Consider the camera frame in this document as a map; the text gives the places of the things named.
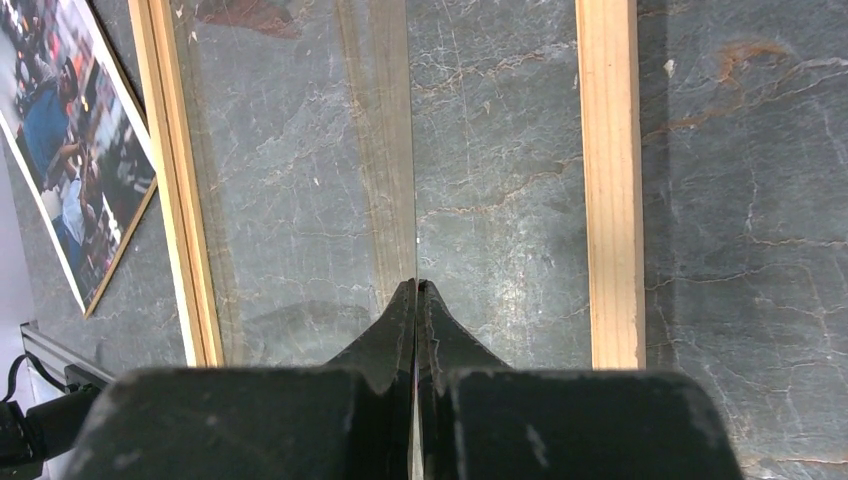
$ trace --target framed photograph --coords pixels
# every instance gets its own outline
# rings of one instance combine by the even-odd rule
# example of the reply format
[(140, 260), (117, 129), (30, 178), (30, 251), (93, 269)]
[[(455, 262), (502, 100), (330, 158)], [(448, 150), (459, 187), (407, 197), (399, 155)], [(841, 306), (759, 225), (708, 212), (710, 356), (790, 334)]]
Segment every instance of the framed photograph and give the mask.
[(150, 138), (85, 0), (0, 0), (0, 123), (85, 316), (156, 188)]

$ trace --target marble surface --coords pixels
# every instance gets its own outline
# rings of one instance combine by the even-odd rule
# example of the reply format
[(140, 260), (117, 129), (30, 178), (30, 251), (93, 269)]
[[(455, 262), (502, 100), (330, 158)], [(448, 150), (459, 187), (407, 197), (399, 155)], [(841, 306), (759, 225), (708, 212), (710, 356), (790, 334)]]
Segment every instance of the marble surface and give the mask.
[(649, 364), (751, 478), (846, 478), (848, 5), (639, 12)]
[[(98, 1), (95, 7), (129, 78), (137, 81), (126, 2)], [(86, 320), (5, 139), (3, 149), (8, 161), (2, 168), (9, 169), (39, 329), (114, 373), (149, 365), (184, 365), (158, 197), (148, 206), (98, 307)]]
[(589, 367), (573, 2), (407, 16), (419, 276), (510, 365)]
[(337, 3), (172, 2), (229, 364), (323, 363), (380, 313)]

